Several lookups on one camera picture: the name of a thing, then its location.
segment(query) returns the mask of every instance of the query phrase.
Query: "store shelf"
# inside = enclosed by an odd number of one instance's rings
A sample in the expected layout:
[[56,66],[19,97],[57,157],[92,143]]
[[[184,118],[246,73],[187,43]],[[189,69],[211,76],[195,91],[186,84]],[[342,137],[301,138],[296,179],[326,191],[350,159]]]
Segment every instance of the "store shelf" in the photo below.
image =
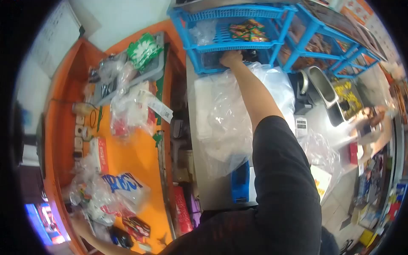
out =
[[[390,173],[390,180],[388,183],[388,188],[386,192],[385,204],[382,208],[380,220],[384,218],[387,209],[387,201],[391,193],[391,189],[399,183],[402,177],[402,170],[404,166],[404,127],[401,123],[401,116],[396,115],[393,122],[392,129],[392,140],[390,141],[390,157],[392,157],[392,166]],[[380,222],[374,229],[376,233],[380,229]]]

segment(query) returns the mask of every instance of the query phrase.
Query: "orange counter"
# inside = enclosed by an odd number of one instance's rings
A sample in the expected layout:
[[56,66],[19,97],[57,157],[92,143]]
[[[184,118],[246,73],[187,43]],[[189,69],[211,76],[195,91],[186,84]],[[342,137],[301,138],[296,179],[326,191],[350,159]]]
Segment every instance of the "orange counter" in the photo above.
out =
[[[74,175],[71,173],[74,166],[74,129],[75,115],[71,112],[72,104],[64,102],[83,101],[83,88],[87,81],[90,66],[97,66],[98,62],[111,53],[119,53],[127,48],[130,42],[136,41],[143,33],[165,32],[165,42],[170,43],[167,53],[167,64],[164,77],[157,81],[158,98],[170,106],[170,89],[178,76],[185,78],[185,51],[182,43],[170,20],[166,20],[143,29],[121,42],[112,46],[106,52],[101,52],[85,39],[79,39],[60,64],[54,75],[48,96],[45,113],[45,173],[44,188],[49,204],[57,224],[62,233],[69,235],[70,248],[75,254],[85,255],[87,248],[81,239],[73,232],[69,215],[64,206],[61,190],[68,187]],[[137,131],[129,143],[124,144],[112,137],[109,130],[109,106],[104,106],[100,129],[93,130],[94,136],[104,136],[107,143],[107,160],[109,173],[112,175],[131,172],[151,189],[150,197],[144,210],[138,215],[140,219],[151,226],[151,237],[146,240],[152,247],[152,253],[159,253],[163,248],[158,239],[165,237],[168,244],[173,239],[174,231],[171,222],[175,215],[175,203],[172,196],[172,175],[170,159],[170,125],[159,123],[157,130],[162,138],[156,147],[156,141],[144,133]],[[87,153],[88,143],[84,142],[84,156]],[[122,227],[122,221],[117,218],[116,226]],[[144,253],[136,242],[132,250]]]

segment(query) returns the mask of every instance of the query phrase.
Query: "cardboard box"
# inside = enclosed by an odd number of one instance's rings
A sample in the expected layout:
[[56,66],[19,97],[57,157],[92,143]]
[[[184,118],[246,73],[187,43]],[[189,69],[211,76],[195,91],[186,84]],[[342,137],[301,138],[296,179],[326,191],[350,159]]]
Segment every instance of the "cardboard box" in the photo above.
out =
[[89,152],[95,159],[98,172],[108,174],[109,166],[106,152],[106,139],[100,136],[93,138],[89,142]]

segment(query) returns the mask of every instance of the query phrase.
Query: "blue plastic basket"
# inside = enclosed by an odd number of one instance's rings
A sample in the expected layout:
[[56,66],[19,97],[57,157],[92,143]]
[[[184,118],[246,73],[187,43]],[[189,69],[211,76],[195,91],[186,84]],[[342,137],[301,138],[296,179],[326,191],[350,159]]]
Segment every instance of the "blue plastic basket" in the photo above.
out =
[[[273,7],[261,4],[240,4],[218,7],[193,14],[181,8],[174,8],[170,9],[168,14],[180,35],[184,49],[191,59],[195,72],[202,74],[225,70],[225,68],[217,65],[205,66],[202,63],[202,54],[209,52],[215,52],[216,55],[217,52],[227,50],[259,49],[264,50],[262,55],[265,55],[266,52],[270,52],[273,49],[273,52],[268,54],[270,56],[268,63],[273,63],[280,46],[284,42],[287,30],[296,11],[293,5]],[[270,42],[246,42],[239,38],[231,38],[231,34],[228,31],[229,25],[239,24],[250,18],[265,26],[264,32],[270,38]],[[206,19],[217,19],[216,34],[212,44],[199,46],[194,36],[190,34],[189,29],[195,27],[198,21]],[[283,19],[282,27],[277,29],[271,22],[271,19]]]

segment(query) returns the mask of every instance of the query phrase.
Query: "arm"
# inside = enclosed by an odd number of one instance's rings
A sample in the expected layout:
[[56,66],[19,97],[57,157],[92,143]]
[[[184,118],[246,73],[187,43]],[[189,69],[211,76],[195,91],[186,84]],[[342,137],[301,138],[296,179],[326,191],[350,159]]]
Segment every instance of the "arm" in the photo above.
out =
[[226,51],[220,62],[231,68],[237,79],[254,132],[265,117],[275,115],[284,118],[265,85],[242,63],[241,51]]
[[253,165],[258,231],[273,240],[276,254],[319,254],[322,211],[309,162],[271,94],[242,63],[224,54],[253,126]]
[[84,219],[83,215],[76,215],[71,219],[72,226],[75,232],[84,238],[95,249],[102,252],[105,255],[141,255],[135,251],[119,247],[113,243],[108,243],[96,238],[89,228],[88,222]]

